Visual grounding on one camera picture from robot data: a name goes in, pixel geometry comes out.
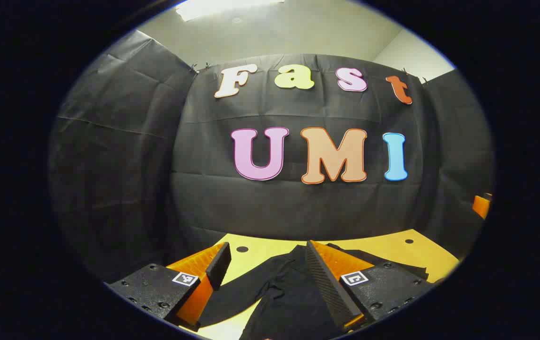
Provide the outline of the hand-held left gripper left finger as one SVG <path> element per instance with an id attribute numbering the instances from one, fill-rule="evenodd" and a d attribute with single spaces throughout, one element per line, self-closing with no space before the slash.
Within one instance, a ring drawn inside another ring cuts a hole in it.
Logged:
<path id="1" fill-rule="evenodd" d="M 221 242 L 170 265 L 146 264 L 108 287 L 157 318 L 198 331 L 201 315 L 222 285 L 230 262 L 230 245 Z"/>

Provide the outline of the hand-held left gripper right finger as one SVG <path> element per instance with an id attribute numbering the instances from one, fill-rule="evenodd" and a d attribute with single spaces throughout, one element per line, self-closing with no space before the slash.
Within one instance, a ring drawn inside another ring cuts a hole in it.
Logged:
<path id="1" fill-rule="evenodd" d="M 306 244 L 306 262 L 332 320 L 342 331 L 395 314 L 435 286 L 396 262 L 365 261 L 313 240 Z"/>

